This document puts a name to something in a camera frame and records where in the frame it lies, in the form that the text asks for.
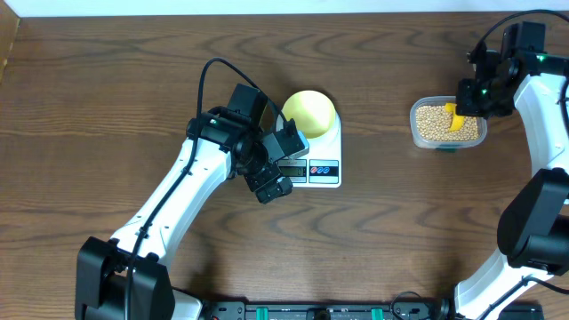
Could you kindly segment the yellow measuring scoop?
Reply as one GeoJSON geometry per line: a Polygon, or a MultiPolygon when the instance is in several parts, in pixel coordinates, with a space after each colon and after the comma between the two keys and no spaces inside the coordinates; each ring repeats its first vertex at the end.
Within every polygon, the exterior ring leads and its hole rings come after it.
{"type": "Polygon", "coordinates": [[[450,132],[457,132],[459,131],[465,123],[465,116],[460,116],[457,114],[457,105],[455,103],[446,103],[445,104],[445,111],[452,115],[452,122],[449,127],[450,132]]]}

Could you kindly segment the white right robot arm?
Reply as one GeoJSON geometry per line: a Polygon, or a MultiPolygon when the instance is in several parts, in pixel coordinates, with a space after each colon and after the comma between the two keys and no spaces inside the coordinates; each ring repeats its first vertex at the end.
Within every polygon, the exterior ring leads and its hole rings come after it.
{"type": "Polygon", "coordinates": [[[469,54],[476,74],[458,84],[456,112],[487,119],[517,112],[532,178],[504,210],[497,248],[456,284],[449,317],[496,319],[532,286],[568,271],[568,60],[544,49],[546,27],[523,21],[503,32],[501,49],[479,41],[469,54]]]}

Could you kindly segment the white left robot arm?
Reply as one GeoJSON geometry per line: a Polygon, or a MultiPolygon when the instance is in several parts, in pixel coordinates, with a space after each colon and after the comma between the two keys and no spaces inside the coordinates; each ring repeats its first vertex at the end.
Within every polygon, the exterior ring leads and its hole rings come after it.
{"type": "Polygon", "coordinates": [[[238,85],[225,107],[198,111],[172,169],[148,201],[108,241],[89,237],[76,265],[77,319],[197,319],[203,303],[172,287],[168,271],[180,241],[212,192],[235,175],[266,204],[291,193],[278,161],[306,151],[293,120],[277,131],[260,120],[270,103],[238,85]]]}

